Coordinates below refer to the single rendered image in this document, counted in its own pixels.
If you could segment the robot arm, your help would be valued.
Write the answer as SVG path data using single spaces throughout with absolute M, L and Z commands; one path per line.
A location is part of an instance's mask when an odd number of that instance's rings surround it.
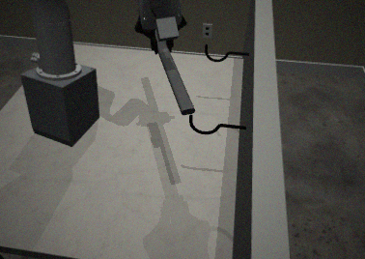
M 75 62 L 67 1 L 29 0 L 29 4 L 39 50 L 30 60 L 38 63 L 37 75 L 47 80 L 67 80 L 80 75 L 82 68 Z M 151 10 L 158 41 L 177 39 L 175 15 L 169 15 L 164 6 Z

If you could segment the grey bar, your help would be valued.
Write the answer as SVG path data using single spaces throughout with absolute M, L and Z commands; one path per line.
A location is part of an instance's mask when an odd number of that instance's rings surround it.
M 160 57 L 163 68 L 165 69 L 166 75 L 168 77 L 171 88 L 175 95 L 181 114 L 182 115 L 193 114 L 195 112 L 195 108 L 185 89 L 182 78 L 179 74 L 179 71 L 176 67 L 173 57 L 169 51 L 166 41 L 164 42 L 158 41 L 156 30 L 155 30 L 155 37 L 157 40 L 158 55 Z

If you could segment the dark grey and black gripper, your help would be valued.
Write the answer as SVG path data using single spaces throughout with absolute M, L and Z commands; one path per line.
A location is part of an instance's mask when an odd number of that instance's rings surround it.
M 154 50 L 155 54 L 158 53 L 158 50 L 157 40 L 155 37 L 155 16 L 151 7 L 160 6 L 164 6 L 169 15 L 175 15 L 178 31 L 187 24 L 182 15 L 181 0 L 138 0 L 139 17 L 134 29 L 136 32 L 144 34 L 146 37 L 151 39 L 151 48 Z

